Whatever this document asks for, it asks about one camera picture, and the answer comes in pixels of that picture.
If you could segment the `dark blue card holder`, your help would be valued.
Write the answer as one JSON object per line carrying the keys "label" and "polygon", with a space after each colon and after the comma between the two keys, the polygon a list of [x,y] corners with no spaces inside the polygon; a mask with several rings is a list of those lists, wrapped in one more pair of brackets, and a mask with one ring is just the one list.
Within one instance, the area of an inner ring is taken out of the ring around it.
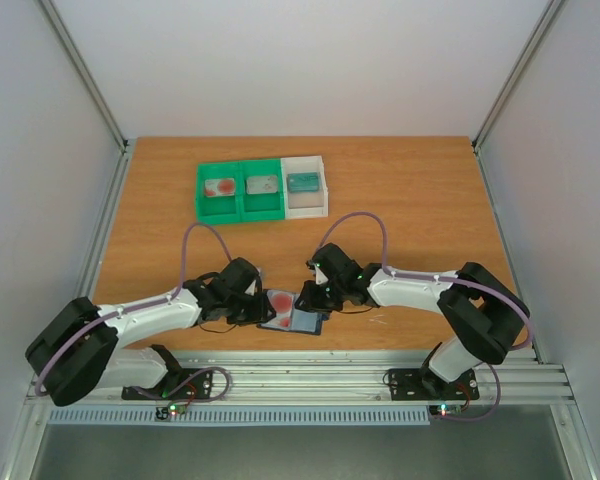
{"label": "dark blue card holder", "polygon": [[306,312],[294,307],[291,329],[289,331],[270,331],[318,336],[321,334],[323,323],[328,319],[329,316],[327,315],[316,312]]}

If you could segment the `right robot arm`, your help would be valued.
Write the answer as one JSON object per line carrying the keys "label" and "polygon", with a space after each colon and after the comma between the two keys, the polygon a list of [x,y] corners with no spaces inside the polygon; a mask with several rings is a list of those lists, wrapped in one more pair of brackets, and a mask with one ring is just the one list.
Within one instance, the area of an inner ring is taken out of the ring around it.
{"label": "right robot arm", "polygon": [[454,336],[436,346],[412,383],[427,400],[443,399],[481,363],[500,365],[528,325],[528,307],[481,264],[467,262],[442,273],[395,270],[380,263],[360,266],[333,243],[307,262],[314,278],[304,283],[295,307],[341,312],[344,304],[407,307],[443,316]]}

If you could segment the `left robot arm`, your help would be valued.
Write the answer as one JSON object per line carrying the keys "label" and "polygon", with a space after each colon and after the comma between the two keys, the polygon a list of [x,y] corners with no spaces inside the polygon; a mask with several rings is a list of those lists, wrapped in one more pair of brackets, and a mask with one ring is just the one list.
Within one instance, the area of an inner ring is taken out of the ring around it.
{"label": "left robot arm", "polygon": [[34,394],[63,407],[97,389],[114,354],[130,344],[220,319],[243,326],[275,316],[259,270],[237,257],[219,272],[139,301],[96,305],[75,298],[30,343],[25,359],[36,374]]}

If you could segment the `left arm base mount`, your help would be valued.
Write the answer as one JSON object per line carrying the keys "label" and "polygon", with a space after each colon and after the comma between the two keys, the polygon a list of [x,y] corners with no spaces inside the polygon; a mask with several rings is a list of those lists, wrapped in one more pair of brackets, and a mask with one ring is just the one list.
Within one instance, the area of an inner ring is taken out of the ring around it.
{"label": "left arm base mount", "polygon": [[207,402],[211,399],[214,384],[212,368],[169,370],[154,387],[123,387],[123,400]]}

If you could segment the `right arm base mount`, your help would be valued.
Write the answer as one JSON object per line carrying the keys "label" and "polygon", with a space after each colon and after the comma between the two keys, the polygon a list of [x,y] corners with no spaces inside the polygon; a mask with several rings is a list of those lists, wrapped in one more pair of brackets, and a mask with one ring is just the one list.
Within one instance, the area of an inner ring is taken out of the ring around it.
{"label": "right arm base mount", "polygon": [[393,368],[384,373],[382,382],[393,401],[473,401],[480,398],[473,370],[464,372],[454,382],[445,383],[442,380],[429,382],[417,368]]}

